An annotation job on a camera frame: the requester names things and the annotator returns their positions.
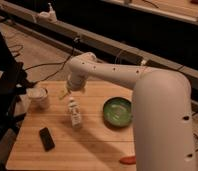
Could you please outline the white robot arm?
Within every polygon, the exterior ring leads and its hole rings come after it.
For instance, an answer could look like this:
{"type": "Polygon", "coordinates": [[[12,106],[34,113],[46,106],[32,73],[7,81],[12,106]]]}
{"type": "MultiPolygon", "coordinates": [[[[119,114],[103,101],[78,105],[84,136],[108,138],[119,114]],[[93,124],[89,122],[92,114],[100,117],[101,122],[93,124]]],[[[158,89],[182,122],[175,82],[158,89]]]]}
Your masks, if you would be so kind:
{"type": "Polygon", "coordinates": [[[90,76],[132,91],[136,171],[197,171],[186,76],[155,67],[99,63],[91,52],[69,59],[68,67],[70,91],[84,88],[90,76]]]}

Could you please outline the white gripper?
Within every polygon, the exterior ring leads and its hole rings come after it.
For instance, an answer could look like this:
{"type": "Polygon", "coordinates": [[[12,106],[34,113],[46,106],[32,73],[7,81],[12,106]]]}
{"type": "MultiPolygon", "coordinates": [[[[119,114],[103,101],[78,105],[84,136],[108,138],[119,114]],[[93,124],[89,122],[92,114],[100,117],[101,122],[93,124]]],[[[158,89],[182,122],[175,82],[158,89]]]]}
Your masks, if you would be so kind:
{"type": "Polygon", "coordinates": [[[66,96],[70,95],[70,91],[80,91],[85,87],[86,79],[82,76],[70,75],[66,82],[67,89],[60,92],[59,100],[64,99],[66,96]]]}

